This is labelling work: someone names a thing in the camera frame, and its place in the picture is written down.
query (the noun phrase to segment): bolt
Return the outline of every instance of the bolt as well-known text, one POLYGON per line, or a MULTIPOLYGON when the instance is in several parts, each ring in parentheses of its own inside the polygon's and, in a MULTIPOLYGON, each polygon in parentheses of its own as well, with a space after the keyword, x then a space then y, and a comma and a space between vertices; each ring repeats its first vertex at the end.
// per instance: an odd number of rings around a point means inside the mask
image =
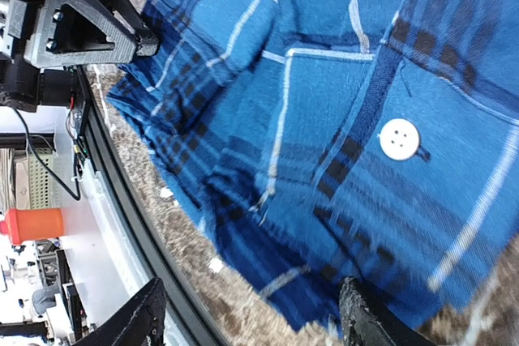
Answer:
POLYGON ((54 12, 54 20, 56 22, 59 22, 62 19, 63 19, 63 13, 61 11, 54 12))
POLYGON ((56 41, 49 41, 47 42, 47 50, 55 50, 57 47, 58 47, 58 44, 56 43, 56 41))

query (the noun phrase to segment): granite countertop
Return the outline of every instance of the granite countertop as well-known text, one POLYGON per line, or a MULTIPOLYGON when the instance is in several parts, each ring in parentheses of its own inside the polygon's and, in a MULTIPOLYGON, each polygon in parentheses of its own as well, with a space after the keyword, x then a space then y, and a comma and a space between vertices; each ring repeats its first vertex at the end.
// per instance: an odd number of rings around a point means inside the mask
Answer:
MULTIPOLYGON (((140 9, 145 0, 131 0, 140 9)), ((115 66, 90 66, 89 78, 118 154, 157 232, 218 325, 235 345, 339 345, 315 324, 298 334, 234 270, 216 256, 184 214, 149 159, 147 148, 105 95, 123 74, 115 66)), ((519 346, 519 239, 504 252, 495 274, 472 304, 445 307, 420 331, 438 345, 519 346)))

